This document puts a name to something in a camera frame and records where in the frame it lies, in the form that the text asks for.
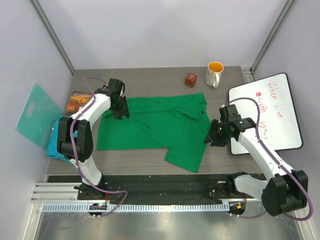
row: white mug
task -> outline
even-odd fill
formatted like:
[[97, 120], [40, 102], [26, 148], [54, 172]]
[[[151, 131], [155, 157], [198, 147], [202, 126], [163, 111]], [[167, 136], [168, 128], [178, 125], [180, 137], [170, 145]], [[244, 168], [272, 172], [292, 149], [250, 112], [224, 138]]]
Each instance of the white mug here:
[[220, 82], [220, 76], [221, 73], [224, 70], [224, 66], [218, 62], [218, 61], [213, 61], [210, 62], [208, 65], [208, 69], [206, 70], [206, 75], [205, 75], [205, 83], [217, 88]]

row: cutting board handle hole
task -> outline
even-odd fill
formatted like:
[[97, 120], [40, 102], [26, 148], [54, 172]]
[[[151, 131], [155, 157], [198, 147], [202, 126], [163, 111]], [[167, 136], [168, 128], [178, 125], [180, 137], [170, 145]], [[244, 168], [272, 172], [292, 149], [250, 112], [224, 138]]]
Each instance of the cutting board handle hole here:
[[36, 103], [34, 101], [30, 102], [28, 110], [26, 111], [26, 116], [28, 118], [30, 118], [32, 113], [34, 112], [35, 106], [36, 106]]

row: teal cutting board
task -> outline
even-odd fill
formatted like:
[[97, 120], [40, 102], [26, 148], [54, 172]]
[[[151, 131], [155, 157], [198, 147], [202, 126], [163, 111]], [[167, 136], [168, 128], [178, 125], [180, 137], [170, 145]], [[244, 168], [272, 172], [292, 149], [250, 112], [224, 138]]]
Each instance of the teal cutting board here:
[[62, 114], [60, 107], [46, 91], [35, 85], [19, 119], [17, 131], [31, 142], [46, 149], [54, 121]]

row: green towel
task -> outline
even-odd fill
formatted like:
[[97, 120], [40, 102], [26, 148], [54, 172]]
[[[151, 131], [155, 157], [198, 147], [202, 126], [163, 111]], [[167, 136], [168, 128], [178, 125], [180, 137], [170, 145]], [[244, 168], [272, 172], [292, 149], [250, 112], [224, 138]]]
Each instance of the green towel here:
[[167, 148], [167, 162], [198, 172], [211, 124], [202, 93], [128, 98], [127, 104], [129, 119], [114, 119], [110, 110], [103, 114], [97, 150]]

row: gray floor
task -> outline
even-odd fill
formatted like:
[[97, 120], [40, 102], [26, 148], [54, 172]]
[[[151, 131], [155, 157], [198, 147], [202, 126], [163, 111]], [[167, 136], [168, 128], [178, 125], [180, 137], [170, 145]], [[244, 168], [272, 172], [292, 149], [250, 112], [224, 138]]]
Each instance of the gray floor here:
[[[204, 82], [206, 67], [172, 68], [132, 68], [132, 69], [93, 69], [76, 70], [69, 89], [88, 92], [84, 78], [100, 77], [104, 80], [117, 78], [125, 83], [125, 95], [132, 97], [177, 96], [204, 93], [207, 100], [207, 113], [210, 119], [219, 118], [219, 108], [228, 100], [230, 88], [244, 84], [245, 80], [239, 66], [224, 68], [217, 89]], [[186, 75], [198, 75], [196, 85], [184, 85]], [[91, 82], [93, 89], [100, 88], [98, 80]], [[100, 120], [92, 128], [94, 144]], [[98, 169], [106, 175], [147, 175], [147, 174], [191, 174], [164, 161], [167, 149], [135, 149], [122, 151], [93, 151], [93, 159]], [[228, 147], [210, 147], [204, 153], [198, 174], [228, 174], [235, 172], [260, 173], [261, 169], [250, 155], [233, 156]], [[48, 175], [77, 175], [75, 167], [60, 159], [51, 159]]]
[[[245, 214], [262, 212], [248, 202]], [[237, 219], [226, 212], [119, 213], [101, 219], [82, 212], [45, 212], [36, 240], [302, 240], [298, 223], [284, 215]]]

